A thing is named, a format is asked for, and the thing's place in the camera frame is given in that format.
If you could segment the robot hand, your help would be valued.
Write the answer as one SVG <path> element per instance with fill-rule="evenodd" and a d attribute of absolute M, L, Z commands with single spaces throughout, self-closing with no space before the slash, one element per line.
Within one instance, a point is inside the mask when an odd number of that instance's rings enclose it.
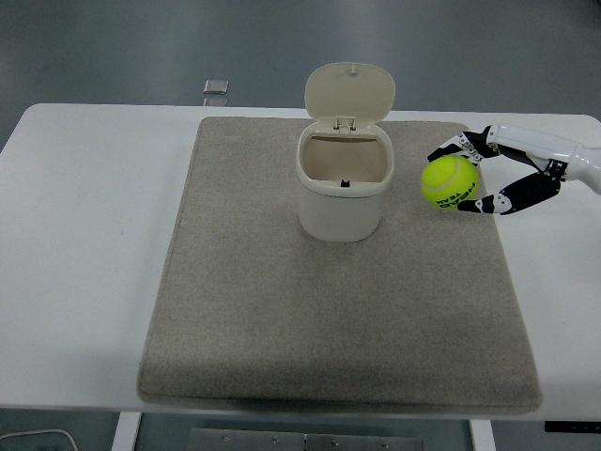
<path fill-rule="evenodd" d="M 576 141 L 509 125 L 488 125 L 464 131 L 427 156 L 429 162 L 458 156 L 472 165 L 503 156 L 534 169 L 494 194 L 456 203 L 462 211 L 508 215 L 542 203 L 560 192 L 566 181 L 577 180 L 600 193 L 600 149 Z"/>

